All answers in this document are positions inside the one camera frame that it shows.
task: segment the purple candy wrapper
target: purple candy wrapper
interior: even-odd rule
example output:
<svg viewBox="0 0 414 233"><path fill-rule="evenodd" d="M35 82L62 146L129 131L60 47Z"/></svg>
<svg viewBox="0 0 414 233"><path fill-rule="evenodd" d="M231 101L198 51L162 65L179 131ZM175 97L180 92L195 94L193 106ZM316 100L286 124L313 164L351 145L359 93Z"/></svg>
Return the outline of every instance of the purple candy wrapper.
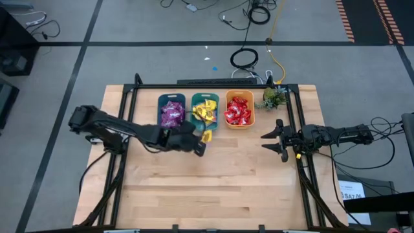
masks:
<svg viewBox="0 0 414 233"><path fill-rule="evenodd" d="M167 128L174 128L174 127L177 127L178 125L179 124L175 120L167 120L161 123L161 126L164 126Z"/></svg>
<svg viewBox="0 0 414 233"><path fill-rule="evenodd" d="M179 126L185 117L185 109L181 103L169 101L161 107L161 126L174 128Z"/></svg>

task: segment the white label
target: white label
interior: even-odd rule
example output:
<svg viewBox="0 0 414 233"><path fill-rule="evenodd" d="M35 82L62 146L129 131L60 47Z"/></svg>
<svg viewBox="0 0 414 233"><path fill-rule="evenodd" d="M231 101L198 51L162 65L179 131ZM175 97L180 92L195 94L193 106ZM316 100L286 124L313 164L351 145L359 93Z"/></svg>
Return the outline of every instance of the white label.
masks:
<svg viewBox="0 0 414 233"><path fill-rule="evenodd" d="M361 183L350 182L350 181L339 181L339 185L341 187L342 199L344 201L345 200L350 200L350 199L358 199L358 198L364 198L365 197L364 187L362 186ZM358 213L358 214L351 213L351 214L361 224L371 225L371 220L369 218L368 213ZM348 223L357 224L351 218L351 216L347 215L347 217L348 217Z"/></svg>

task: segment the potted plant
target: potted plant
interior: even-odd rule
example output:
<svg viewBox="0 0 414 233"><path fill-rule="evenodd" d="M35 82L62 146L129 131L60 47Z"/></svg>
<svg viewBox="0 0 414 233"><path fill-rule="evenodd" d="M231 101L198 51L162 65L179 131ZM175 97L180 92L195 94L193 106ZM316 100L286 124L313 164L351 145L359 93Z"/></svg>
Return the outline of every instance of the potted plant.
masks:
<svg viewBox="0 0 414 233"><path fill-rule="evenodd" d="M286 89L280 86L275 89L267 87L263 91L263 101L259 104L254 103L254 107L258 109L266 108L267 111L270 111L273 107L277 109L279 105L287 102L285 97L286 92Z"/></svg>

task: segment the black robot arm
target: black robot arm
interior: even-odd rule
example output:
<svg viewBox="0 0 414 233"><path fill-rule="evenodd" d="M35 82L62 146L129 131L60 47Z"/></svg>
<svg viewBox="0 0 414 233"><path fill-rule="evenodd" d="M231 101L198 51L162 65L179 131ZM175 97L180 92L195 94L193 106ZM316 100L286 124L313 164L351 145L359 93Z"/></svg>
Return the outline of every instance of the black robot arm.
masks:
<svg viewBox="0 0 414 233"><path fill-rule="evenodd" d="M283 121L276 120L276 128L263 135L262 139L276 139L279 143L264 144L262 147L282 154L282 161L287 162L288 155L286 147L292 146L295 154L310 155L318 151L322 146L354 142L355 144L368 145L374 137L366 125L359 125L348 128L332 128L327 126L306 125L298 132L293 132L290 126L284 126Z"/></svg>
<svg viewBox="0 0 414 233"><path fill-rule="evenodd" d="M103 141L105 150L114 154L125 151L122 135L137 138L144 146L160 151L185 151L203 156L205 143L194 135L195 126L184 121L179 128L167 129L158 125L138 125L116 118L91 105L77 107L69 120L71 131L90 133Z"/></svg>

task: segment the floor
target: floor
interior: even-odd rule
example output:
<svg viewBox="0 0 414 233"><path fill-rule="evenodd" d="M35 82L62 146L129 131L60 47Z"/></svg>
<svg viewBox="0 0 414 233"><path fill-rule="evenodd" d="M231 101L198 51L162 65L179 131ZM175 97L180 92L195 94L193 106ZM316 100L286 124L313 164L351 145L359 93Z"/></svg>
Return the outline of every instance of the floor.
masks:
<svg viewBox="0 0 414 233"><path fill-rule="evenodd" d="M185 4L175 1L162 8L154 0L35 0L36 10L46 11L55 19L61 34L48 41L242 41L244 32L231 29L217 19L223 9L238 3L219 1L214 7L191 13ZM192 0L207 5L208 1ZM93 13L98 14L91 23ZM31 17L16 17L20 22ZM245 27L247 19L241 10L226 13L236 27ZM272 24L252 25L248 41L263 41ZM53 34L53 26L43 29ZM270 50L285 66L285 83L315 84L321 102L325 124L333 127L368 124L373 117L392 122L402 113L413 112L414 85L394 46L340 46L340 43L317 41L347 41L334 1L289 0L278 22L274 41L309 41L314 44L272 46ZM83 137L69 132L67 122L77 105L99 106L108 84L131 83L138 72L144 83L175 83L178 79L229 78L234 68L229 58L239 46L137 47L82 46L83 43L44 46L40 48L30 76L6 77L3 80L20 88L20 94L10 119L0 137L0 171L3 187L0 191L0 231L15 232L39 165L47 164L38 195L31 195L30 217L20 230L35 231L67 228L72 225L78 201L78 182L87 163L90 145ZM249 46L259 53L256 70L264 75L270 69L275 77L281 71L271 60L264 46ZM404 47L407 57L414 60L414 47ZM239 56L238 63L250 61ZM67 108L61 106L66 91L72 91ZM61 124L55 125L62 114ZM45 161L51 133L56 142ZM393 181L400 192L414 191L406 177L414 169L406 139L393 136L396 155L392 163L375 170L347 170L359 177ZM336 148L339 152L347 145ZM374 166L388 160L391 146L381 140L372 146L360 146L338 156L338 160L353 166Z"/></svg>

